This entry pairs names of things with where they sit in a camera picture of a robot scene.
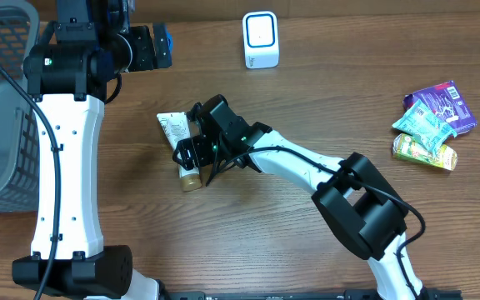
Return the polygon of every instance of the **barcode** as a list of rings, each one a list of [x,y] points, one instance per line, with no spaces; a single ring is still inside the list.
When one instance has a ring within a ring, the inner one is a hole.
[[[420,116],[423,116],[423,114],[425,113],[420,107],[416,107],[416,111],[415,111],[418,115]]]
[[[449,92],[449,95],[451,95],[451,99],[456,100],[460,98],[460,95],[455,87],[448,87],[447,91]]]

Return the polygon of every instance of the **green snack package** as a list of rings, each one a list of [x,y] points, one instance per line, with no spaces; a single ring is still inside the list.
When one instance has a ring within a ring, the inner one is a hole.
[[[392,127],[411,134],[430,153],[437,153],[449,136],[457,136],[457,132],[440,120],[422,100],[415,102]]]
[[[442,145],[436,155],[416,142],[414,137],[401,133],[393,141],[392,155],[402,160],[424,163],[452,171],[457,166],[457,153],[448,145]]]

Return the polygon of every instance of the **snack package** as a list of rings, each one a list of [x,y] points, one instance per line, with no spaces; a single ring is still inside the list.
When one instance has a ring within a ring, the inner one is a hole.
[[[455,169],[458,160],[457,153],[448,145],[442,145],[437,153],[433,154],[405,133],[401,133],[393,141],[392,155],[409,162],[424,163],[449,171]]]
[[[392,127],[411,134],[431,153],[437,153],[449,136],[457,136],[457,132],[437,118],[421,100],[415,102]]]
[[[403,106],[409,109],[418,100],[422,100],[440,120],[446,121],[458,134],[467,133],[477,126],[477,120],[453,80],[405,96]]]

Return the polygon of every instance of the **gray plastic bin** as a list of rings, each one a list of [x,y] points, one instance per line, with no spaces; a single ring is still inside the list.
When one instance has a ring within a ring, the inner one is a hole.
[[[0,1],[0,63],[27,87],[22,62],[38,37],[38,13]],[[38,209],[38,128],[33,110],[0,75],[0,212]]]

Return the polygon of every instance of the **teal packet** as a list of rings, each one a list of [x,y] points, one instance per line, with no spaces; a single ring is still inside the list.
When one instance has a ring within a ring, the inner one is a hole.
[[[392,127],[411,134],[432,153],[436,153],[449,136],[457,136],[457,132],[440,120],[422,100],[415,102]]]

